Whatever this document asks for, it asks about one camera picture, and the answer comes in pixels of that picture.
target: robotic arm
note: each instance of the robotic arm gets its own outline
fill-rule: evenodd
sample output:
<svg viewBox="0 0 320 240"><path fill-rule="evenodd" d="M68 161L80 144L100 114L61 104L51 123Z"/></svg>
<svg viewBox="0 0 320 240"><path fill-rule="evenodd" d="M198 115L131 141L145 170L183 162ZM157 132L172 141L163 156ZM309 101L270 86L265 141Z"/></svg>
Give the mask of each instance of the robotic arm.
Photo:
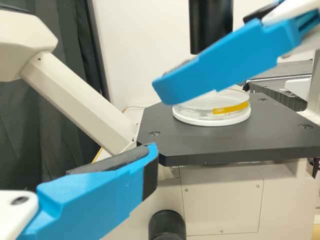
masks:
<svg viewBox="0 0 320 240"><path fill-rule="evenodd" d="M0 22L0 81L24 79L117 155L42 183L36 194L0 191L0 239L100 239L156 189L157 146L130 150L138 126L51 54L58 40L39 18L0 4Z"/></svg>
<svg viewBox="0 0 320 240"><path fill-rule="evenodd" d="M319 1L281 0L276 5L255 12L258 18L156 79L152 85L161 100L173 105L221 91L275 67L278 57L317 49Z"/></svg>

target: black stage plate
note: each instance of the black stage plate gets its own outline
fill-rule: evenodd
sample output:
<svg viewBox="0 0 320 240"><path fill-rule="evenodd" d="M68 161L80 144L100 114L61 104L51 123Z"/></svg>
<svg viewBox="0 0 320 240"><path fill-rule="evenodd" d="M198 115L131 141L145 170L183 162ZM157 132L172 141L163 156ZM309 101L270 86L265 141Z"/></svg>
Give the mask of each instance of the black stage plate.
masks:
<svg viewBox="0 0 320 240"><path fill-rule="evenodd" d="M138 143L156 142L164 166L220 165L320 156L320 126L263 93L250 95L251 117L219 127L193 126L158 103L144 110Z"/></svg>

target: yellow tape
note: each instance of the yellow tape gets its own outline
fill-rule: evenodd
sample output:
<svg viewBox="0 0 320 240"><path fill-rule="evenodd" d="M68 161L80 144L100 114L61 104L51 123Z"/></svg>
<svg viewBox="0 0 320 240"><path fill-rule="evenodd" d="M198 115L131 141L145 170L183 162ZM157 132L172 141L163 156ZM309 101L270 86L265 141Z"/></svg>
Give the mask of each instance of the yellow tape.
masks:
<svg viewBox="0 0 320 240"><path fill-rule="evenodd" d="M214 108L214 109L212 109L212 112L213 112L213 114L227 114L227 113L232 113L232 112L236 112L236 111L245 109L248 106L249 106L249 102L245 101L243 103L240 103L240 104L234 105L234 106Z"/></svg>

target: black knob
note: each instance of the black knob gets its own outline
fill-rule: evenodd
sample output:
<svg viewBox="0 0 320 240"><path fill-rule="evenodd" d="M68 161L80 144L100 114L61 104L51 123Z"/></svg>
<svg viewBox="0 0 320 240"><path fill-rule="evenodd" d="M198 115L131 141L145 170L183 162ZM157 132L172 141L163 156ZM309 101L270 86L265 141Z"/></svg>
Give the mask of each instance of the black knob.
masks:
<svg viewBox="0 0 320 240"><path fill-rule="evenodd" d="M175 211L162 210L149 222L149 240L186 240L186 224Z"/></svg>

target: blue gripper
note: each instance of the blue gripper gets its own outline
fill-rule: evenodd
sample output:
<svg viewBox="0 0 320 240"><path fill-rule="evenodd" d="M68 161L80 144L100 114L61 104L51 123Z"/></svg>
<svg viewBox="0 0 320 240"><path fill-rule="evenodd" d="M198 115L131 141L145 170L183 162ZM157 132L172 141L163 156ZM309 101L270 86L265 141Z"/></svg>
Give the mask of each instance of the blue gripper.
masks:
<svg viewBox="0 0 320 240"><path fill-rule="evenodd" d="M303 36L319 23L318 10L272 26L263 26L260 20L253 19L165 73L152 86L167 105L212 90L221 91L275 67L278 57L299 46Z"/></svg>

